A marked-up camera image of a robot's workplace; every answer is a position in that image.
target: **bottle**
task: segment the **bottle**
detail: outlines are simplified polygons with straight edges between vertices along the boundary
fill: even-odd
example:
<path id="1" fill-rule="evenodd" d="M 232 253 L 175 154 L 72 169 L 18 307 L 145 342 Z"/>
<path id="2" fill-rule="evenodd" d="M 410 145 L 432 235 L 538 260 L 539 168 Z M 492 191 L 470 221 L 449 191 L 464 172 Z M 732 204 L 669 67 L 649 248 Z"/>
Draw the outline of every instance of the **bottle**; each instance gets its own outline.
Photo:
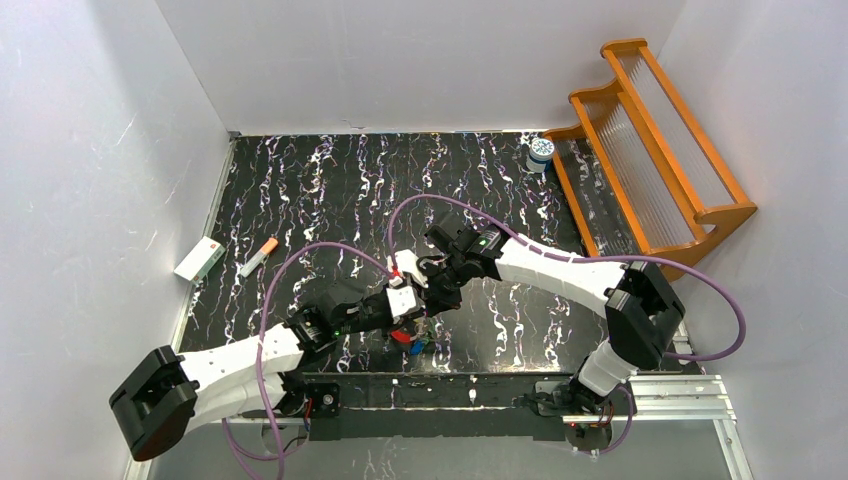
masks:
<path id="1" fill-rule="evenodd" d="M 542 173 L 551 165 L 554 158 L 554 142 L 545 138 L 534 138 L 530 142 L 530 155 L 527 156 L 527 168 L 531 172 Z"/>

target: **red object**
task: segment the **red object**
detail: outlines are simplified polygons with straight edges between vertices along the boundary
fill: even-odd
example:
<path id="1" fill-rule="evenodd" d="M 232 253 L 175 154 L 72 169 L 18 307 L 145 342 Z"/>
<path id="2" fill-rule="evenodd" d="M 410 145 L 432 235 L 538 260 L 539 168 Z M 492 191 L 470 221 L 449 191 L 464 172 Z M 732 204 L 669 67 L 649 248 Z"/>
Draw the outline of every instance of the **red object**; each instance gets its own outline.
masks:
<path id="1" fill-rule="evenodd" d="M 309 399 L 309 403 L 306 404 L 306 413 L 303 415 L 304 420 L 309 420 L 309 414 L 312 413 L 312 399 Z"/>
<path id="2" fill-rule="evenodd" d="M 408 333 L 403 333 L 400 330 L 395 330 L 394 332 L 392 332 L 392 338 L 394 338 L 400 343 L 412 343 L 412 336 Z"/>

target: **orange marker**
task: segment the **orange marker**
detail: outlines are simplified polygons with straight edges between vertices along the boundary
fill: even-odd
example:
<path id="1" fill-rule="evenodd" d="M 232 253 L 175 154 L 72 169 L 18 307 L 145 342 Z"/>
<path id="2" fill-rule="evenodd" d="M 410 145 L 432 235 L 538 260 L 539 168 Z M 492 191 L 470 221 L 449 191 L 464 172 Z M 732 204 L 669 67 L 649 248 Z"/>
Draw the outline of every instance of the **orange marker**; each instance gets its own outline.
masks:
<path id="1" fill-rule="evenodd" d="M 248 260 L 247 263 L 242 265 L 242 267 L 239 269 L 239 275 L 241 275 L 242 277 L 246 277 L 253 273 L 253 270 L 255 270 L 256 267 L 259 266 L 259 264 L 264 262 L 268 258 L 268 255 L 270 255 L 271 252 L 274 251 L 275 248 L 277 248 L 278 243 L 279 242 L 277 242 L 276 238 L 269 238 L 268 241 L 265 242 L 265 245 L 262 245 L 262 248 L 260 248 L 259 251 L 256 252 L 256 255 L 250 257 L 250 260 Z"/>

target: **orange wooden rack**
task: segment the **orange wooden rack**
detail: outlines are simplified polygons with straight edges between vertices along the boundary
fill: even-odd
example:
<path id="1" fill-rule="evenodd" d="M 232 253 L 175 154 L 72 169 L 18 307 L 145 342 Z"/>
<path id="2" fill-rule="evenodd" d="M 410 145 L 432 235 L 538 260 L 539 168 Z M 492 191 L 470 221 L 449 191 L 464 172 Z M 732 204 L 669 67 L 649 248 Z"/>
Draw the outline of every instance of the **orange wooden rack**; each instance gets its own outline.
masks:
<path id="1" fill-rule="evenodd" d="M 601 48 L 615 78 L 569 96 L 579 123 L 548 130 L 553 142 L 585 138 L 640 253 L 694 266 L 757 210 L 657 63 L 644 39 Z M 563 158 L 554 167 L 590 256 L 595 235 Z M 666 270 L 674 280 L 677 270 Z"/>

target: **white wall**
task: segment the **white wall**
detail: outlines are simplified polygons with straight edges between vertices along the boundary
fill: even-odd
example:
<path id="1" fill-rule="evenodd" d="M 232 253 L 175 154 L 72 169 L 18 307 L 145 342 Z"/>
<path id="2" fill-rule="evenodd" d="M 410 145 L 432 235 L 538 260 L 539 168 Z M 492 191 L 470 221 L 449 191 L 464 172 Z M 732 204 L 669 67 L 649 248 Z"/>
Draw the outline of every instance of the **white wall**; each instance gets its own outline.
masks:
<path id="1" fill-rule="evenodd" d="M 659 57 L 760 206 L 701 267 L 749 316 L 742 349 L 709 368 L 761 479 L 848 469 L 847 23 L 839 0 L 690 1 Z M 728 345 L 729 309 L 683 290 L 699 351 Z"/>
<path id="2" fill-rule="evenodd" d="M 0 477 L 122 476 L 227 140 L 153 0 L 0 1 Z"/>
<path id="3" fill-rule="evenodd" d="M 548 128 L 612 78 L 604 42 L 657 51 L 682 0 L 157 0 L 228 130 Z"/>

